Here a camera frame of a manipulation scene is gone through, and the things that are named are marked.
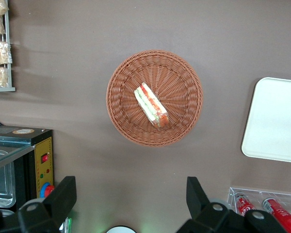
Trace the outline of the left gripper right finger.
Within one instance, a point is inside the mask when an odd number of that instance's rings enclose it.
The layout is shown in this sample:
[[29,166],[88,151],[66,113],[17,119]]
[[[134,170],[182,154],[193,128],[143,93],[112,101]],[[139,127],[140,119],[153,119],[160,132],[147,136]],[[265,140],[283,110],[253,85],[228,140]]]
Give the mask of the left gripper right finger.
[[211,202],[196,177],[188,177],[186,202],[192,233],[246,233],[244,218],[225,205]]

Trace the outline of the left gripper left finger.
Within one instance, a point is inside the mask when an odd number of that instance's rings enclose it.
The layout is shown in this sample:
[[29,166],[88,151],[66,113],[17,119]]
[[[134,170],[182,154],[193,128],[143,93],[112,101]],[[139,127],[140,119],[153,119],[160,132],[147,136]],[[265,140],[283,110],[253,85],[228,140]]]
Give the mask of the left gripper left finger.
[[17,212],[21,232],[58,233],[76,201],[76,178],[66,176],[42,202],[29,201]]

